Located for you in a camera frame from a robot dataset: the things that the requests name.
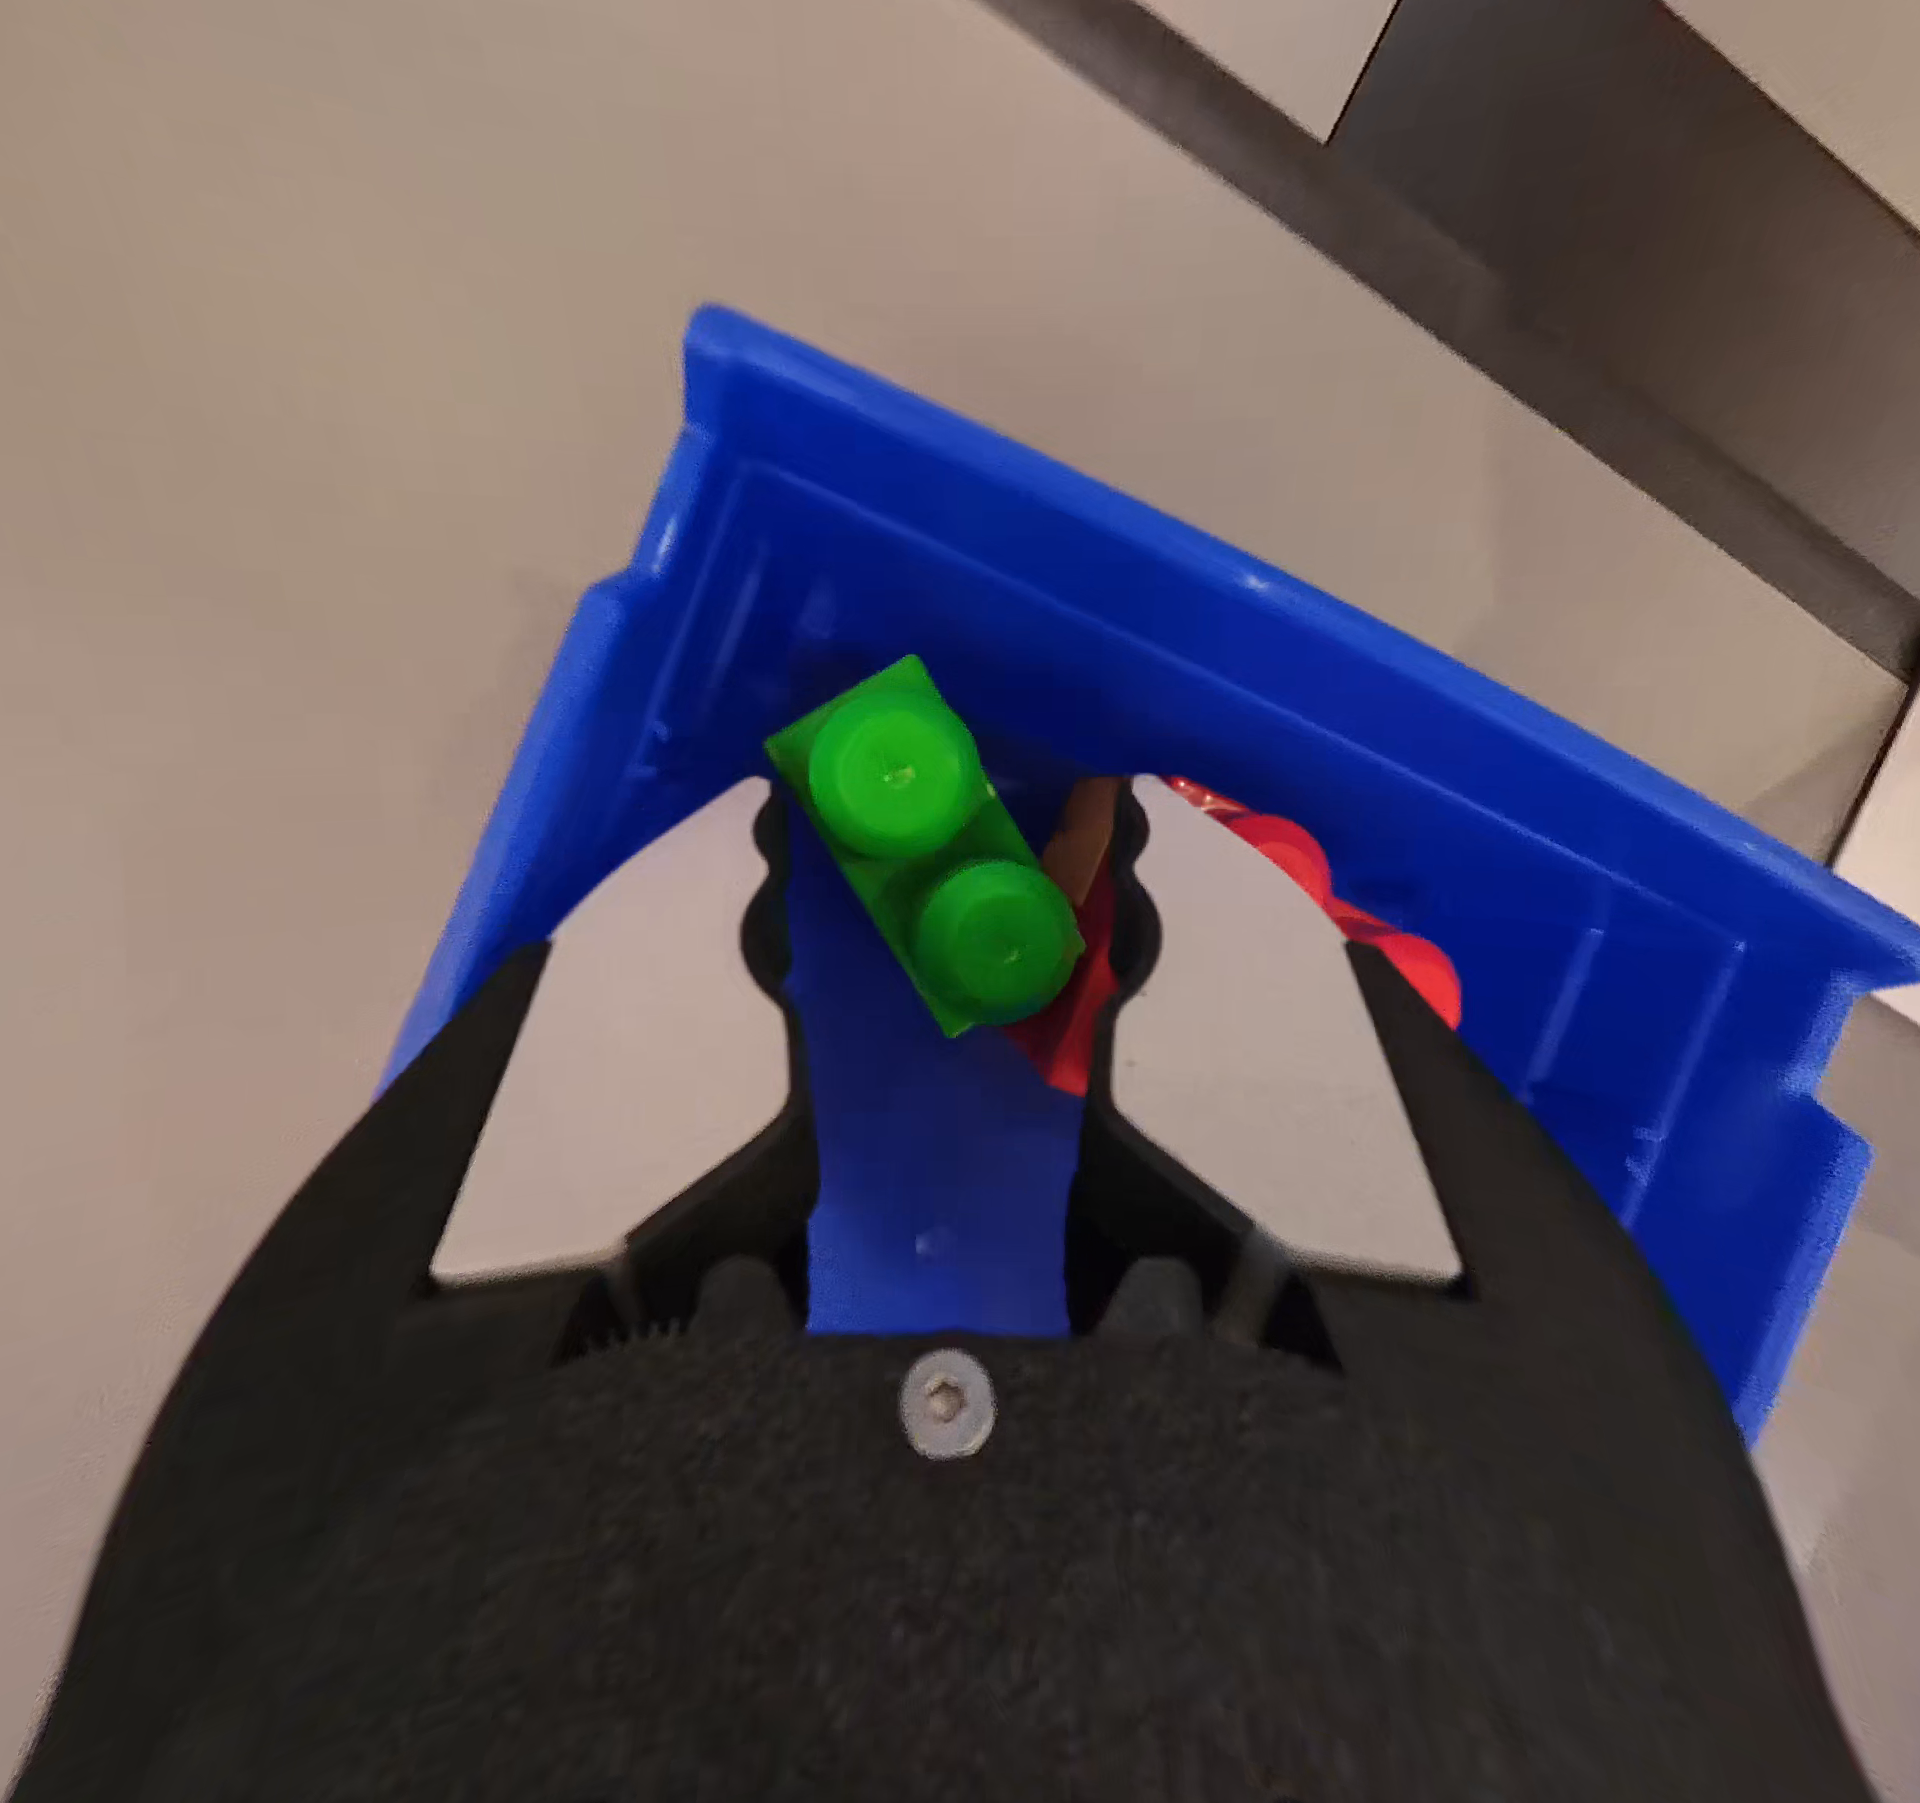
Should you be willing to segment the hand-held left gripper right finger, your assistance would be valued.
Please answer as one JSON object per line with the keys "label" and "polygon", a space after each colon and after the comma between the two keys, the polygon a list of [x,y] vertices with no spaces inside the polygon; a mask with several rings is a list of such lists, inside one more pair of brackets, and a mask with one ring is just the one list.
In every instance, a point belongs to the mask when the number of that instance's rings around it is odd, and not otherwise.
{"label": "hand-held left gripper right finger", "polygon": [[1314,1274],[1451,1293],[1465,1266],[1326,904],[1154,775],[1117,799],[1113,877],[1078,1194],[1114,1284],[1182,1260],[1217,1337],[1283,1337]]}

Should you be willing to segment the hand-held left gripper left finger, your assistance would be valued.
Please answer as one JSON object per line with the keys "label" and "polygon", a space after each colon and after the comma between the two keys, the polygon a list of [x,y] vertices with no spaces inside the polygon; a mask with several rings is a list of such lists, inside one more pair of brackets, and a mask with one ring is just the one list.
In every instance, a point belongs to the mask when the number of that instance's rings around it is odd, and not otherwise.
{"label": "hand-held left gripper left finger", "polygon": [[612,869],[547,943],[431,1273],[614,1273],[643,1329],[767,1264],[801,1322],[822,1149],[785,993],[787,828],[764,775]]}

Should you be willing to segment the red two-stud toy block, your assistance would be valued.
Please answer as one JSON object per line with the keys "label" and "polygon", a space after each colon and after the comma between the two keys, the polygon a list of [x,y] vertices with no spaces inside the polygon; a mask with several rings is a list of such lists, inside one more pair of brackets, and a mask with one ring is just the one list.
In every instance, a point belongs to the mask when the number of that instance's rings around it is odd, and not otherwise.
{"label": "red two-stud toy block", "polygon": [[[1165,783],[1214,825],[1235,834],[1263,860],[1283,871],[1347,942],[1378,949],[1451,1030],[1462,1029],[1463,993],[1454,959],[1432,942],[1343,901],[1333,889],[1330,859],[1306,828],[1253,812],[1192,781],[1167,777]],[[1113,959],[1117,891],[1111,859],[1113,851],[1092,888],[1090,901],[1079,910],[1074,908],[1084,954],[1070,983],[1043,1011],[1003,1030],[1003,1036],[1022,1048],[1044,1084],[1067,1097],[1088,1094],[1095,1021],[1117,995]]]}

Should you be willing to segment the blue plastic bin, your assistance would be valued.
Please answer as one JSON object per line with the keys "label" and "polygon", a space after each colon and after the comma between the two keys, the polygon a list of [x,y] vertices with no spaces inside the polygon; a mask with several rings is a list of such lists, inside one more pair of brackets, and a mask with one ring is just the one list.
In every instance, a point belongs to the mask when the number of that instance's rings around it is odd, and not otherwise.
{"label": "blue plastic bin", "polygon": [[727,309],[626,568],[589,587],[387,1073],[500,958],[922,660],[1044,848],[1076,781],[1303,825],[1450,955],[1462,1036],[1619,1215],[1757,1441],[1871,1146],[1819,1101],[1916,927],[1465,664]]}

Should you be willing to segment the green two-stud toy block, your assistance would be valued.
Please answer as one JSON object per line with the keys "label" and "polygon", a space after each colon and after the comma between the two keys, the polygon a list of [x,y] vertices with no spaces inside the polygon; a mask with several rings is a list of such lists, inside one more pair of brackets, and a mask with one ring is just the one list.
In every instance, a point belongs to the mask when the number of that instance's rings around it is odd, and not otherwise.
{"label": "green two-stud toy block", "polygon": [[1086,952],[1076,910],[921,657],[844,690],[764,748],[947,1038],[1054,1004]]}

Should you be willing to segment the grey desk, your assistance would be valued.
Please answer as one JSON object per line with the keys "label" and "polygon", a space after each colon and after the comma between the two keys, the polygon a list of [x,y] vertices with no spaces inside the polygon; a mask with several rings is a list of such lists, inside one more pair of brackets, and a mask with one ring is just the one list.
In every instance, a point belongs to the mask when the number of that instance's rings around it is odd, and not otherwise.
{"label": "grey desk", "polygon": [[989,0],[4,0],[4,1768],[706,302],[1796,848],[1904,686]]}

